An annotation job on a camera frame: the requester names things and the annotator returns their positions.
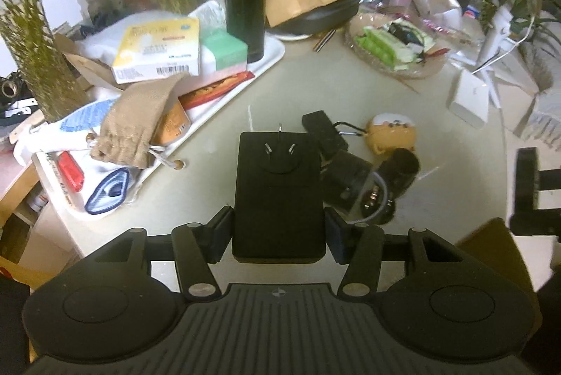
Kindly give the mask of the yellow dog earbud case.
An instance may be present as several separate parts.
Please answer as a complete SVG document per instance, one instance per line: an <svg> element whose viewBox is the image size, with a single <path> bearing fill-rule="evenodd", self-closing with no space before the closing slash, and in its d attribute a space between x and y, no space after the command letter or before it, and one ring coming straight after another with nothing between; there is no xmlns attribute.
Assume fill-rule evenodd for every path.
<svg viewBox="0 0 561 375"><path fill-rule="evenodd" d="M391 154L395 149L414 152L417 126L407 116L379 114L367 123L365 142L375 155Z"/></svg>

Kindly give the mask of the open cardboard box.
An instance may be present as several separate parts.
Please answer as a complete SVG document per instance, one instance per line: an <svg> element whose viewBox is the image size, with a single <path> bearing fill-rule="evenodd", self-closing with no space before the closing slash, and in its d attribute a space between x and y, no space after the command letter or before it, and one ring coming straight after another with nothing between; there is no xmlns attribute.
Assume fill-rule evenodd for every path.
<svg viewBox="0 0 561 375"><path fill-rule="evenodd" d="M530 273L505 221L500 217L493 218L463 237L455 246L523 290L534 313L529 338L533 337L541 327L543 317Z"/></svg>

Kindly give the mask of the white power bank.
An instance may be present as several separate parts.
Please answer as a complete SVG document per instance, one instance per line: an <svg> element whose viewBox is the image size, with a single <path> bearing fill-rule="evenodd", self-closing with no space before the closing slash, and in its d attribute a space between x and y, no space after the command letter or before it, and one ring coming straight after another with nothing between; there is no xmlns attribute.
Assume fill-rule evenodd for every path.
<svg viewBox="0 0 561 375"><path fill-rule="evenodd" d="M489 87L479 77L462 70L453 85L448 109L470 126L483 128L489 116Z"/></svg>

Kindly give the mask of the glass vase with stems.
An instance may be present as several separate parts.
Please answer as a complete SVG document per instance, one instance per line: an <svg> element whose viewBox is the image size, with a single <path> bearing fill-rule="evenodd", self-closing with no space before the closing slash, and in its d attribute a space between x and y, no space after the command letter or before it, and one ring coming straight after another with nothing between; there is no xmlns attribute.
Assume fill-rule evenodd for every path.
<svg viewBox="0 0 561 375"><path fill-rule="evenodd" d="M47 122L89 103L55 43L42 0L1 0L1 36Z"/></svg>

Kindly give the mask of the black suction cup mount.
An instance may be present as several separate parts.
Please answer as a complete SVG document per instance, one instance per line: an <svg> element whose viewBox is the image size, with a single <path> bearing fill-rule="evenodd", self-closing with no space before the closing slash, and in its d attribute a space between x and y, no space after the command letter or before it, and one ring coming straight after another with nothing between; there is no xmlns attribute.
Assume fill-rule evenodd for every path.
<svg viewBox="0 0 561 375"><path fill-rule="evenodd" d="M349 152L338 152L320 174L320 190L350 225L385 225L394 217L396 204L385 178L370 162Z"/></svg>

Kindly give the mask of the white serving tray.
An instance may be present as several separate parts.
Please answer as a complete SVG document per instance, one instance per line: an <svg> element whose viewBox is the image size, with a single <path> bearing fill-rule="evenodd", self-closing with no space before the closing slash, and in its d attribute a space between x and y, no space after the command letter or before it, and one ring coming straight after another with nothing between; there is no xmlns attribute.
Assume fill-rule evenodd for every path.
<svg viewBox="0 0 561 375"><path fill-rule="evenodd" d="M182 168L173 152L285 53L265 35L262 58L251 62L247 45L225 30L223 0L185 16L133 14L80 46L81 63L110 70L97 99L26 142L70 205L91 215L130 200L159 165Z"/></svg>

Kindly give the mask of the tan drawstring pouch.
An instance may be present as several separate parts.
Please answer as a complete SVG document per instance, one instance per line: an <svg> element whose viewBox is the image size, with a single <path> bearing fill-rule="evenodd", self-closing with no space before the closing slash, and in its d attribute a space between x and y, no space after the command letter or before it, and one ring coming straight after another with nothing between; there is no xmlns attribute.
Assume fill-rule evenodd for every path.
<svg viewBox="0 0 561 375"><path fill-rule="evenodd" d="M187 75L132 84L111 106L92 144L90 156L102 162L146 169L154 162L149 149L166 146L190 126L175 91Z"/></svg>

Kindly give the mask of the white phone gimbal tripod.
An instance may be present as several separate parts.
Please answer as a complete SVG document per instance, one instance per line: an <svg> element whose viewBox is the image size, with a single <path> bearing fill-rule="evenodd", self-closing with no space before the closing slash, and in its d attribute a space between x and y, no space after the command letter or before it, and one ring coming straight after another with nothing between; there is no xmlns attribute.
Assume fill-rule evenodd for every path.
<svg viewBox="0 0 561 375"><path fill-rule="evenodd" d="M530 12L530 23L526 29L526 35L515 42L510 49L506 52L500 53L500 45L506 40L511 34L511 23L514 19L513 17L513 5L516 0L506 0L503 5L496 10L491 20L491 26L483 42L482 48L478 54L477 60L475 62L475 68L472 74L476 77L481 77L484 84L487 85L489 89L489 98L493 103L493 106L497 109L501 107L499 96L493 81L490 76L488 69L493 66L498 61L501 61L510 52L513 52L523 41L529 37L530 32L536 23L536 19L541 11L542 0L527 0L528 9Z"/></svg>

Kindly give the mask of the yellow white box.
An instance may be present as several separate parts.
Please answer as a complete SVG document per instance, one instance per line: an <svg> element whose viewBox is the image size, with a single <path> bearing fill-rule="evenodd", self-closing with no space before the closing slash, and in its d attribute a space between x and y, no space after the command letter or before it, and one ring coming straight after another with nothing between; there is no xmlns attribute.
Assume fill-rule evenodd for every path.
<svg viewBox="0 0 561 375"><path fill-rule="evenodd" d="M111 65L117 84L198 76L199 67L200 21L189 17L127 28Z"/></svg>

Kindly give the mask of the black power adapter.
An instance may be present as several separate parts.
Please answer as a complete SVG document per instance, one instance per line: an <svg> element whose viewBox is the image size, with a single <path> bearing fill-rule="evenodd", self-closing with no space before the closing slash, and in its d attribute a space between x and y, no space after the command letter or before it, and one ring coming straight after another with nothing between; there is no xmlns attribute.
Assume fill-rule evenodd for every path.
<svg viewBox="0 0 561 375"><path fill-rule="evenodd" d="M322 259L321 165L307 133L241 133L232 236L232 253L239 262L306 264Z"/></svg>

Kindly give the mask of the glass snack dish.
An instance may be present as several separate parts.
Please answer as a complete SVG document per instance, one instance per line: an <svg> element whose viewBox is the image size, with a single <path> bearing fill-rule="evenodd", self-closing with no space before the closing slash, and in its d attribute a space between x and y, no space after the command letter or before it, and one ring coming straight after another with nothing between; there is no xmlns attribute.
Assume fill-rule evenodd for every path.
<svg viewBox="0 0 561 375"><path fill-rule="evenodd" d="M446 36L399 14L358 13L346 25L344 38L374 70L401 80L434 76L453 52Z"/></svg>

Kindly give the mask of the small black rectangular box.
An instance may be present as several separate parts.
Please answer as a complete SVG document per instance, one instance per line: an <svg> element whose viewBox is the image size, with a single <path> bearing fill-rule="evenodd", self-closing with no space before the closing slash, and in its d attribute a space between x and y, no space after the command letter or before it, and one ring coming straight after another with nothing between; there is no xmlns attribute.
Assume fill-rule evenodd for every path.
<svg viewBox="0 0 561 375"><path fill-rule="evenodd" d="M332 159L338 152L348 151L348 143L324 111L319 110L303 115L302 126L317 143L324 160Z"/></svg>

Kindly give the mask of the green tissue pack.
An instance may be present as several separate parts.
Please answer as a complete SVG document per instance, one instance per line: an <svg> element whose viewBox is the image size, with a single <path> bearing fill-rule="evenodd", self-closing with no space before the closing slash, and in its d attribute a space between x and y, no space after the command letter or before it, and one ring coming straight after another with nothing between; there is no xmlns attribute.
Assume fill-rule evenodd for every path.
<svg viewBox="0 0 561 375"><path fill-rule="evenodd" d="M247 67L248 47L225 30L217 29L201 39L201 74L243 72Z"/></svg>

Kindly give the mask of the black zip case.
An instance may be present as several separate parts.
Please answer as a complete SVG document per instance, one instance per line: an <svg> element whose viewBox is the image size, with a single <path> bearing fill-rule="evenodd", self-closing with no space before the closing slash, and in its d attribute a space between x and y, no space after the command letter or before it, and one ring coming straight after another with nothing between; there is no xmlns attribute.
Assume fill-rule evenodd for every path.
<svg viewBox="0 0 561 375"><path fill-rule="evenodd" d="M285 21L269 30L275 34L315 35L344 25L358 13L360 0L338 0Z"/></svg>

